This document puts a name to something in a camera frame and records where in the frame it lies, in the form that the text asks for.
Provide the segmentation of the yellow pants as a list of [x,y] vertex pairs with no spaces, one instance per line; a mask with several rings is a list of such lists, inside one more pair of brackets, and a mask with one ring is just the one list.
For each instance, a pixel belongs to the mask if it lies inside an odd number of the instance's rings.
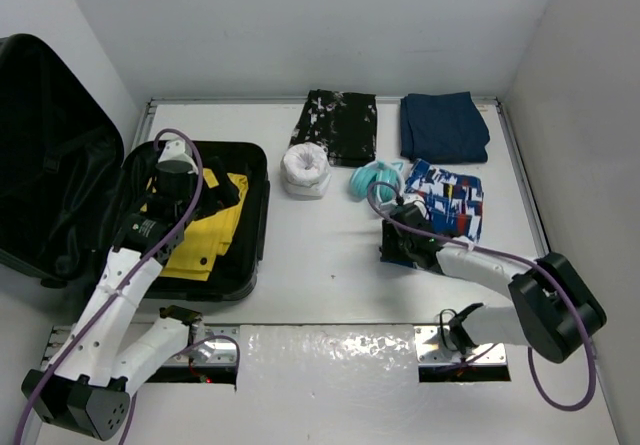
[[186,228],[184,241],[164,266],[161,278],[206,282],[216,260],[228,252],[249,191],[246,175],[228,173],[228,178],[239,190],[239,203],[213,216],[191,222]]

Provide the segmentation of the blue white patterned shorts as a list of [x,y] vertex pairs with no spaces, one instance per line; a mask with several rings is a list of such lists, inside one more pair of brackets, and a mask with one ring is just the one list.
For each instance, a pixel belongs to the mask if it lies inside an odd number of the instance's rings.
[[426,220],[433,228],[430,233],[472,242],[480,240],[484,191],[478,177],[454,173],[418,159],[392,209],[404,205],[403,196],[408,193],[424,198],[429,212]]

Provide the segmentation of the navy garment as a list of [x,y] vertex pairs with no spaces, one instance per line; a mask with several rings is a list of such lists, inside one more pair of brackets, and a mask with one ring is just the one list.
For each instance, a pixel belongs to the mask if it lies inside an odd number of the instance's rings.
[[489,142],[489,129],[468,92],[411,93],[400,100],[400,150],[410,161],[482,164]]

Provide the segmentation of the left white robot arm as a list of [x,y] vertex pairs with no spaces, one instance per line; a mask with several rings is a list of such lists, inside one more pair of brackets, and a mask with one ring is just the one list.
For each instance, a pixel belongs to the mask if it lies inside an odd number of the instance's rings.
[[169,306],[123,348],[144,295],[166,266],[183,259],[184,241],[238,220],[248,189],[245,174],[219,162],[200,168],[190,158],[158,161],[121,222],[79,320],[49,362],[24,377],[26,414],[101,441],[124,427],[138,389],[198,341],[200,314]]

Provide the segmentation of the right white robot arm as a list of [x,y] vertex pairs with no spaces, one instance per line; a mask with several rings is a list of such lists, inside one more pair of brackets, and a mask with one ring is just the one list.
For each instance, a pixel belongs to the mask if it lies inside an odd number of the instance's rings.
[[443,342],[464,355],[481,340],[525,345],[553,363],[564,362],[607,322],[604,308],[571,262],[550,252],[525,259],[436,233],[415,204],[383,220],[382,253],[441,276],[481,285],[505,296],[507,307],[474,302],[454,311]]

